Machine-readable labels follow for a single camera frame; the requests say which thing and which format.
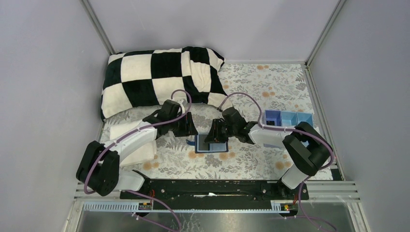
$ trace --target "folded white towel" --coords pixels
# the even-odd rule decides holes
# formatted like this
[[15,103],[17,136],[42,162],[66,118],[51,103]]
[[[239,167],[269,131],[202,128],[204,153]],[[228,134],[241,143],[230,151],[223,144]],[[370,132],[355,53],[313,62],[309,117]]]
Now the folded white towel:
[[[110,140],[123,135],[129,130],[136,127],[141,123],[141,120],[136,122],[131,122],[127,124],[114,125],[110,128]],[[134,165],[138,163],[147,162],[154,159],[155,154],[157,153],[157,143],[152,141],[140,147],[138,150],[132,152],[128,157],[126,157],[120,164],[120,167],[127,165]]]

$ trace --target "floral patterned surface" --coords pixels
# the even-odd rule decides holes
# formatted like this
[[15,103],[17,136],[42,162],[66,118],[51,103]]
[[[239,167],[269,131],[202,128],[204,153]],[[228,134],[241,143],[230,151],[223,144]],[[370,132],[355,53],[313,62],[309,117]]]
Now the floral patterned surface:
[[[220,70],[220,80],[227,94],[246,92],[262,110],[313,113],[299,64],[225,64]],[[247,121],[257,120],[258,108],[246,96],[235,95],[231,101]],[[140,120],[159,108],[137,107],[112,116],[106,121],[101,142],[109,140],[112,125]],[[191,112],[198,132],[209,132],[212,119],[221,117],[219,111],[205,104],[194,104]],[[196,154],[194,147],[186,144],[186,138],[175,138],[169,133],[157,140],[154,160],[123,169],[139,170],[151,178],[276,180],[293,165],[285,149],[243,144],[236,138],[230,138],[228,145],[229,152]],[[311,179],[331,180],[330,169],[319,171]]]

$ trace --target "checkered pillow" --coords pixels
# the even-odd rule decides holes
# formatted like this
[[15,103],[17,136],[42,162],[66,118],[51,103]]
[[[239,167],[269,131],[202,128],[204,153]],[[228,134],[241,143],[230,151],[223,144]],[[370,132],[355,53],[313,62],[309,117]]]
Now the checkered pillow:
[[[162,105],[176,89],[192,103],[218,107],[226,93],[218,77],[225,59],[209,48],[185,47],[110,56],[102,89],[101,118],[137,106]],[[187,99],[183,92],[174,99]],[[231,107],[227,100],[223,109]]]

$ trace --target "gray wall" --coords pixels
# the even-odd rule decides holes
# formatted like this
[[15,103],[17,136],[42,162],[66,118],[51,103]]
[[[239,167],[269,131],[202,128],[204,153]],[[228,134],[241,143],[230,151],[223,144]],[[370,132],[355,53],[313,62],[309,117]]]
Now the gray wall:
[[77,0],[0,3],[0,231],[61,231],[108,58]]
[[116,51],[207,46],[228,61],[306,60],[337,0],[91,0]]
[[311,66],[373,232],[409,230],[410,1],[348,1]]

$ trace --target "blue compartment box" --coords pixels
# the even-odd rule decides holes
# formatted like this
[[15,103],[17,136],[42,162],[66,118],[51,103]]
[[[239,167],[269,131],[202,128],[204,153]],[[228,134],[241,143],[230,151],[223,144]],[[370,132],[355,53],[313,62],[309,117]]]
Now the blue compartment box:
[[299,124],[300,122],[307,122],[313,127],[313,114],[297,112],[296,117],[297,124]]
[[281,117],[282,117],[282,126],[283,127],[290,127],[290,126],[296,126],[297,125],[296,112],[281,111]]
[[[280,110],[265,110],[264,124],[266,125],[290,127],[296,126],[300,122],[307,122],[313,127],[313,114]],[[264,144],[264,147],[277,146]]]
[[282,120],[279,110],[265,110],[264,123],[269,126],[281,126]]

